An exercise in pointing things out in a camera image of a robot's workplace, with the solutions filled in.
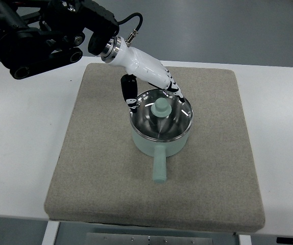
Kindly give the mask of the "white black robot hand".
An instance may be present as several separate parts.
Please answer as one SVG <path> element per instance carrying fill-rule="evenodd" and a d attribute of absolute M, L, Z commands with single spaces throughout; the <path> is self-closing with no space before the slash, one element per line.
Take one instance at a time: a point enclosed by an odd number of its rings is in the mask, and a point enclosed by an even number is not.
<path fill-rule="evenodd" d="M 122 37 L 112 38 L 101 53 L 101 58 L 111 66 L 120 66 L 126 70 L 127 74 L 122 76 L 120 82 L 124 100 L 132 113 L 137 112 L 137 79 L 169 91 L 182 103 L 185 102 L 169 70 L 158 59 L 137 48 L 128 47 Z"/>

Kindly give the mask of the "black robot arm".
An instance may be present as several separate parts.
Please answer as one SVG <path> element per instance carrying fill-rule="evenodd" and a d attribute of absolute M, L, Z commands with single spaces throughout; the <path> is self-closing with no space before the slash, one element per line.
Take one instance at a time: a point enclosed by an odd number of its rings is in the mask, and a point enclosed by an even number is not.
<path fill-rule="evenodd" d="M 0 62 L 15 79 L 78 62 L 88 51 L 109 56 L 122 21 L 94 1 L 0 1 Z"/>

